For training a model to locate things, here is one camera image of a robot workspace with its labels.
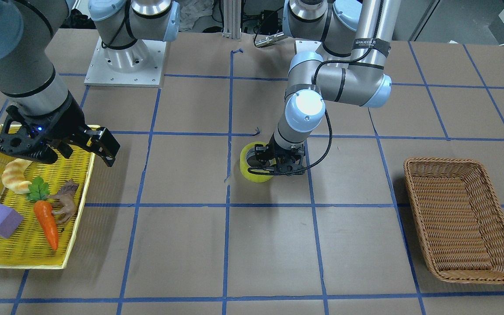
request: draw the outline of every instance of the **green carrot leaves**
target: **green carrot leaves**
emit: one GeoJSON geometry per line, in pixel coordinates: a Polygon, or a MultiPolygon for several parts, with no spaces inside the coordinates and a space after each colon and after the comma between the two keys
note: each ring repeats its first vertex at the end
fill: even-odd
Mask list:
{"type": "Polygon", "coordinates": [[[30,201],[46,200],[48,195],[50,195],[50,185],[44,183],[42,177],[38,176],[33,181],[32,184],[28,185],[30,193],[26,199],[30,201]]]}

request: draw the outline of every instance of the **toy carrot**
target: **toy carrot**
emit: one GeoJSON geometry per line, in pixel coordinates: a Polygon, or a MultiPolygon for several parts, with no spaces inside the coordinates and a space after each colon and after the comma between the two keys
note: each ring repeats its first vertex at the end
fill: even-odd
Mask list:
{"type": "Polygon", "coordinates": [[[33,181],[32,184],[28,185],[30,189],[30,194],[28,194],[27,199],[34,201],[34,214],[36,219],[40,223],[40,226],[44,230],[44,236],[46,240],[55,251],[58,249],[58,227],[56,226],[56,219],[52,214],[52,204],[50,204],[46,199],[50,195],[50,189],[48,183],[44,183],[42,177],[38,176],[33,181]]]}

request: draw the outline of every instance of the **blue tape grid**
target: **blue tape grid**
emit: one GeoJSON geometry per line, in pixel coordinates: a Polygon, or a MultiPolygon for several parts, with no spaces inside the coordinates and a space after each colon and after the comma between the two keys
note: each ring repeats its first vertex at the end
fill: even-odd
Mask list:
{"type": "MultiPolygon", "coordinates": [[[[306,165],[310,165],[310,154],[308,153],[308,141],[304,142],[304,153],[306,153],[306,165]]],[[[320,285],[322,287],[322,301],[324,302],[324,315],[330,314],[328,307],[328,293],[324,283],[324,265],[322,263],[322,250],[320,249],[320,234],[318,233],[318,217],[316,216],[316,202],[314,200],[314,186],[312,185],[312,169],[306,170],[308,175],[308,190],[310,191],[310,206],[312,208],[312,224],[314,225],[314,241],[316,243],[316,256],[318,258],[318,271],[320,273],[320,285]]]]}
{"type": "MultiPolygon", "coordinates": [[[[343,135],[334,135],[336,138],[373,138],[376,139],[378,148],[381,154],[381,159],[382,163],[384,165],[384,169],[386,172],[386,177],[388,180],[388,185],[390,187],[390,193],[392,196],[392,201],[393,203],[384,203],[384,204],[327,204],[327,203],[316,203],[315,202],[315,197],[314,197],[314,189],[312,187],[312,174],[310,170],[308,170],[308,183],[309,183],[309,189],[310,189],[310,197],[311,197],[311,202],[310,203],[284,203],[284,204],[257,204],[257,203],[231,203],[230,202],[230,186],[227,186],[227,195],[226,195],[226,203],[142,203],[140,202],[143,187],[144,187],[144,180],[145,180],[145,174],[146,174],[146,169],[147,169],[147,164],[148,164],[148,158],[150,155],[150,150],[151,150],[151,145],[152,145],[152,137],[154,135],[159,135],[159,134],[172,134],[172,135],[188,135],[188,136],[226,136],[228,137],[228,156],[227,156],[227,175],[230,175],[230,164],[231,164],[231,138],[232,137],[249,137],[249,136],[254,136],[256,134],[253,133],[232,133],[232,101],[233,101],[233,82],[234,80],[260,80],[260,81],[286,81],[286,78],[258,78],[258,77],[237,77],[234,76],[234,60],[233,60],[233,55],[238,52],[243,52],[241,49],[236,50],[231,52],[231,73],[230,76],[202,76],[202,75],[192,75],[192,74],[166,74],[165,76],[170,76],[170,77],[194,77],[194,78],[223,78],[223,79],[229,79],[230,80],[230,101],[229,101],[229,131],[228,133],[194,133],[194,132],[155,132],[154,131],[154,122],[156,120],[156,115],[158,112],[158,104],[159,104],[159,99],[160,99],[160,90],[157,92],[157,99],[156,99],[156,104],[154,108],[154,115],[152,119],[152,125],[150,128],[150,131],[114,131],[116,134],[146,134],[148,135],[148,148],[147,148],[147,155],[146,155],[146,164],[145,167],[142,171],[142,175],[140,178],[140,187],[138,190],[138,197],[136,200],[136,203],[86,203],[86,206],[92,206],[92,207],[98,207],[98,206],[108,206],[108,207],[135,207],[135,212],[134,212],[134,218],[132,222],[132,232],[130,235],[130,242],[129,242],[129,247],[128,247],[128,255],[126,256],[126,265],[124,268],[124,275],[122,277],[122,287],[120,289],[120,297],[118,298],[96,298],[96,299],[82,299],[82,298],[50,298],[50,299],[39,299],[39,298],[22,298],[22,291],[24,289],[24,286],[26,285],[26,280],[28,278],[28,270],[26,270],[23,274],[23,277],[21,279],[21,283],[17,292],[17,296],[15,299],[0,299],[0,303],[12,303],[13,309],[12,309],[12,315],[16,313],[16,310],[18,308],[18,305],[20,303],[117,303],[118,308],[116,310],[116,313],[119,315],[122,313],[122,305],[123,303],[141,303],[141,302],[182,302],[182,301],[212,301],[212,302],[222,302],[222,315],[226,315],[226,303],[228,301],[293,301],[293,300],[322,300],[324,301],[324,311],[325,314],[329,314],[328,310],[328,300],[334,300],[334,299],[390,299],[390,298],[417,298],[418,301],[420,301],[420,307],[422,314],[425,314],[425,309],[424,309],[424,303],[422,298],[432,298],[432,297],[465,297],[465,296],[504,296],[504,291],[474,291],[474,292],[447,292],[447,293],[422,293],[419,289],[419,285],[417,282],[417,275],[414,271],[414,266],[412,262],[412,258],[410,255],[410,249],[408,248],[407,242],[406,242],[406,236],[405,236],[405,231],[402,226],[402,221],[399,216],[399,207],[406,207],[409,206],[408,204],[402,204],[402,203],[397,203],[396,202],[396,196],[394,194],[394,190],[392,187],[392,182],[390,180],[390,175],[388,173],[388,167],[386,165],[386,160],[384,157],[384,151],[382,151],[382,144],[380,142],[381,139],[404,139],[404,140],[443,140],[443,141],[504,141],[504,138],[461,138],[461,137],[449,137],[448,133],[446,131],[446,128],[444,124],[442,123],[442,118],[440,116],[440,113],[438,111],[438,108],[436,107],[436,104],[434,103],[433,96],[431,94],[431,91],[429,87],[440,87],[440,88],[484,88],[487,92],[488,95],[490,96],[490,99],[492,100],[493,105],[495,106],[497,113],[500,116],[500,119],[504,123],[504,117],[502,116],[502,113],[500,109],[498,108],[493,96],[490,93],[490,90],[494,89],[504,89],[504,86],[487,86],[485,80],[483,79],[482,75],[480,74],[478,67],[476,66],[474,60],[472,59],[472,56],[470,55],[470,52],[464,45],[464,50],[466,51],[466,54],[468,55],[468,58],[472,62],[472,65],[474,66],[474,69],[476,70],[476,73],[478,73],[478,76],[480,77],[482,81],[482,86],[465,86],[465,85],[448,85],[448,84],[428,84],[425,80],[424,74],[422,72],[422,69],[420,67],[420,64],[417,60],[417,56],[412,48],[412,44],[409,42],[408,43],[410,50],[412,52],[412,55],[414,57],[414,60],[416,62],[416,65],[418,67],[418,71],[420,72],[420,75],[423,80],[423,84],[410,84],[410,83],[393,83],[394,85],[398,86],[423,86],[427,89],[428,95],[430,97],[430,100],[432,101],[432,104],[434,106],[435,112],[437,114],[437,119],[439,120],[441,127],[444,132],[444,137],[404,137],[404,136],[381,136],[378,134],[376,131],[376,128],[374,128],[374,135],[368,134],[368,135],[351,135],[351,134],[343,134],[343,135]],[[126,283],[127,283],[127,278],[129,274],[129,269],[130,269],[130,259],[133,251],[133,242],[134,242],[134,237],[135,237],[135,232],[136,232],[136,227],[137,227],[137,218],[138,218],[138,211],[142,207],[201,207],[201,206],[206,206],[206,207],[225,207],[226,209],[226,218],[225,218],[225,244],[224,244],[224,279],[223,279],[223,293],[222,297],[124,297],[125,291],[126,291],[126,283]],[[317,251],[317,256],[318,256],[318,266],[319,266],[319,271],[320,271],[320,281],[321,281],[321,286],[322,286],[322,295],[306,295],[306,296],[285,296],[285,295],[280,295],[280,296],[274,296],[274,297],[229,297],[228,296],[228,237],[229,237],[229,219],[230,219],[230,207],[310,207],[312,209],[312,218],[313,218],[313,224],[314,224],[314,232],[315,232],[315,241],[316,241],[316,251],[317,251]],[[320,240],[319,240],[319,235],[318,235],[318,221],[316,218],[316,208],[317,207],[394,207],[396,210],[396,215],[398,216],[398,223],[400,225],[400,230],[402,231],[402,237],[404,239],[404,246],[406,247],[406,252],[408,255],[408,260],[410,263],[410,268],[412,270],[412,276],[414,279],[414,285],[416,287],[416,293],[414,294],[356,294],[356,295],[328,295],[326,292],[326,286],[324,285],[324,267],[322,265],[322,253],[320,251],[320,240]]],[[[85,76],[86,74],[84,73],[60,73],[62,76],[85,76]]],[[[90,87],[87,86],[84,95],[82,97],[82,101],[80,103],[80,106],[82,107],[84,105],[84,102],[86,100],[86,97],[88,95],[88,92],[90,90],[90,87]]],[[[2,106],[2,109],[0,110],[0,119],[2,115],[4,114],[4,109],[6,108],[8,102],[6,101],[4,105],[2,106]]],[[[327,135],[324,134],[319,134],[319,135],[311,135],[311,137],[318,137],[318,138],[327,138],[327,135]]],[[[306,152],[307,152],[307,163],[309,163],[308,160],[308,144],[306,144],[306,152]]]]}

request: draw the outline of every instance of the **brown woven basket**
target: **brown woven basket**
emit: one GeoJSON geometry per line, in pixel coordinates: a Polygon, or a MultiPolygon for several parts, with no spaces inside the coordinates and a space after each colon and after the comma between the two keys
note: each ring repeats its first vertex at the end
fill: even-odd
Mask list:
{"type": "Polygon", "coordinates": [[[484,165],[411,157],[404,172],[429,271],[446,282],[504,284],[504,214],[484,165]]]}

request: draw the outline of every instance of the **yellow tray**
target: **yellow tray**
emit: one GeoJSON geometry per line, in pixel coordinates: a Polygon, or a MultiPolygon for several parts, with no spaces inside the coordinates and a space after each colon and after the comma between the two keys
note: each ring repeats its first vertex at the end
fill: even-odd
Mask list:
{"type": "Polygon", "coordinates": [[[8,239],[0,237],[0,268],[2,269],[64,269],[74,246],[77,229],[83,213],[84,201],[92,174],[95,154],[72,146],[73,154],[69,159],[58,155],[58,161],[51,165],[32,163],[24,172],[28,181],[37,176],[44,178],[50,185],[50,193],[55,194],[60,187],[73,179],[79,183],[74,196],[78,205],[77,214],[66,224],[58,224],[59,247],[52,250],[44,231],[40,227],[34,212],[33,203],[26,200],[26,195],[16,194],[4,188],[1,174],[5,166],[14,157],[0,153],[0,203],[12,207],[20,213],[24,220],[8,239]]]}

